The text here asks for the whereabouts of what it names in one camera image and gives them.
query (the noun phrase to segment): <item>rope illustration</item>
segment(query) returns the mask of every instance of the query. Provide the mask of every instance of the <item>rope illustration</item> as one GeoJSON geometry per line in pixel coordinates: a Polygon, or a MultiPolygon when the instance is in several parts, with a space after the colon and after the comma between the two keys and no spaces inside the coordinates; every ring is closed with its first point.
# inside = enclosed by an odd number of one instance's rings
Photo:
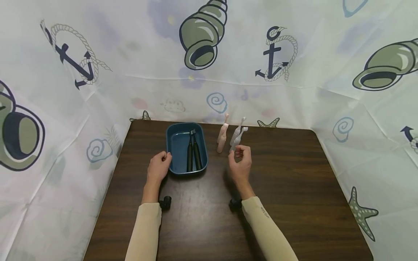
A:
{"type": "MultiPolygon", "coordinates": [[[[41,21],[41,26],[46,28],[44,20],[41,21]]],[[[94,67],[94,78],[93,78],[93,80],[87,81],[87,78],[84,75],[80,74],[81,77],[83,78],[83,80],[87,84],[93,84],[94,82],[97,81],[97,78],[99,76],[99,65],[101,67],[103,67],[105,70],[112,71],[103,61],[100,61],[99,59],[96,59],[96,55],[94,54],[92,48],[89,46],[89,43],[84,38],[84,36],[81,35],[77,30],[73,29],[69,25],[63,25],[63,24],[57,23],[57,24],[55,24],[51,27],[52,48],[54,48],[54,51],[55,51],[55,44],[56,44],[56,35],[60,31],[67,31],[67,32],[70,32],[70,33],[74,34],[76,37],[78,37],[81,40],[81,42],[84,44],[85,48],[88,50],[88,52],[90,54],[90,59],[84,58],[79,64],[82,68],[84,68],[84,66],[86,66],[88,62],[93,63],[93,67],[94,67]]],[[[46,34],[45,30],[43,30],[43,33],[48,38],[48,35],[46,34]]]]}
{"type": "MultiPolygon", "coordinates": [[[[279,27],[278,29],[272,30],[269,35],[270,37],[274,37],[274,35],[276,35],[277,33],[285,30],[285,27],[279,27]]],[[[293,38],[293,36],[290,35],[283,35],[280,37],[277,37],[276,39],[274,39],[273,41],[271,40],[266,40],[266,43],[268,46],[270,44],[273,43],[277,43],[283,40],[288,40],[292,45],[293,45],[293,55],[292,58],[290,59],[289,63],[286,66],[283,66],[283,63],[274,63],[273,64],[273,70],[277,69],[277,68],[281,68],[280,72],[278,74],[276,74],[273,78],[269,79],[268,78],[268,69],[265,71],[265,76],[264,79],[266,81],[275,81],[277,80],[280,76],[282,76],[283,74],[285,74],[285,80],[287,81],[289,78],[289,72],[288,69],[290,68],[290,66],[292,65],[293,61],[296,58],[296,55],[298,54],[298,42],[296,41],[295,38],[293,38]]]]}

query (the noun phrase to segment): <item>blue plastic tray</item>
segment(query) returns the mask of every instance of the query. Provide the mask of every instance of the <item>blue plastic tray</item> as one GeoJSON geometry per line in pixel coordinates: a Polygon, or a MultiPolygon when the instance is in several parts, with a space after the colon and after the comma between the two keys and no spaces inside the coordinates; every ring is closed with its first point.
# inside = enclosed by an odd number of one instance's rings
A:
{"type": "Polygon", "coordinates": [[[167,152],[171,152],[173,159],[170,164],[170,171],[176,175],[199,173],[208,165],[208,154],[202,127],[195,122],[176,123],[168,127],[166,132],[167,152]],[[195,129],[197,145],[199,146],[202,169],[196,170],[193,155],[193,171],[187,172],[187,147],[189,145],[190,131],[195,129]]]}

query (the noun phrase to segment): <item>white curtain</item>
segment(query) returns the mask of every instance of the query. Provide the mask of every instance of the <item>white curtain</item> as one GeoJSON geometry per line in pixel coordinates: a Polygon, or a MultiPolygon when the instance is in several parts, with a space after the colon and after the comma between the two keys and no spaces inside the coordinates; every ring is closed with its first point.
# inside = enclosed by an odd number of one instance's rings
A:
{"type": "Polygon", "coordinates": [[[415,260],[417,8],[1,1],[0,260],[83,259],[130,120],[225,112],[313,130],[374,259],[415,260]]]}

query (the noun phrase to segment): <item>arm sleeve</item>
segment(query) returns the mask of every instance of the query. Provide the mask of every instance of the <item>arm sleeve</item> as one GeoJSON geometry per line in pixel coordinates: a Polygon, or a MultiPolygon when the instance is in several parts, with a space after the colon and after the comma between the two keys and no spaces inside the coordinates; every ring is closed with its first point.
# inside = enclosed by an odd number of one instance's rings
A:
{"type": "Polygon", "coordinates": [[[144,203],[139,206],[125,261],[155,261],[160,224],[160,204],[144,203]]]}
{"type": "Polygon", "coordinates": [[[242,210],[267,261],[298,261],[289,242],[258,197],[243,200],[242,210]]]}

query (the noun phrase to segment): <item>brown table surface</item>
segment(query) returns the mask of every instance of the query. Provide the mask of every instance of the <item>brown table surface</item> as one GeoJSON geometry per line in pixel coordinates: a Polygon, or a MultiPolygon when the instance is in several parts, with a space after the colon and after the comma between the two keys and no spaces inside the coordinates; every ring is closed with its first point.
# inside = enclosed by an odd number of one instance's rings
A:
{"type": "MultiPolygon", "coordinates": [[[[125,258],[146,172],[153,155],[166,149],[172,122],[131,124],[100,211],[85,261],[125,258]]],[[[241,210],[228,202],[235,194],[227,174],[225,145],[216,152],[220,125],[202,124],[209,164],[204,174],[176,177],[161,188],[172,197],[163,212],[158,261],[265,260],[241,210]]],[[[230,139],[236,126],[230,126],[230,139]]],[[[373,260],[316,135],[309,130],[250,127],[250,183],[299,261],[373,260]]]]}

